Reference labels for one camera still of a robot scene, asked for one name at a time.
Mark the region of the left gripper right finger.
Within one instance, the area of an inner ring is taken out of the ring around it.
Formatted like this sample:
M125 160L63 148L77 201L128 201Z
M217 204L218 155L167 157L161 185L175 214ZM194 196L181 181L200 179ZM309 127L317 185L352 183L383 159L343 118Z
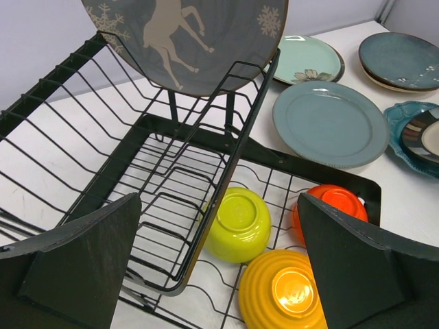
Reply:
M438 248L303 193L298 211L329 328L437 328Z

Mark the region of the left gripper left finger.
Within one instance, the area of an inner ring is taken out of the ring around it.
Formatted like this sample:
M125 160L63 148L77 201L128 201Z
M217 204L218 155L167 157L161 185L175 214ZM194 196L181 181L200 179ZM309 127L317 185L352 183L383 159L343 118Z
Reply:
M1 247L1 327L109 328L140 213L131 193Z

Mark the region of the black striped cream plate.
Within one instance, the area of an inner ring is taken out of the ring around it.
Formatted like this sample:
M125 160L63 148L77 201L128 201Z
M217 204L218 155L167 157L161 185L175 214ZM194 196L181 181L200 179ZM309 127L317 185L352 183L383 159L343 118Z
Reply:
M412 156L437 167L438 106L411 118L403 128L401 141Z

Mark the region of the grey deer plate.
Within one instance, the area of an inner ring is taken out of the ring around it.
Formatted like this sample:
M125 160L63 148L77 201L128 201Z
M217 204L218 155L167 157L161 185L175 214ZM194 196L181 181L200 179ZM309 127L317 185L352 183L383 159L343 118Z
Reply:
M83 1L127 64L169 90L209 96L237 90L268 65L288 1Z

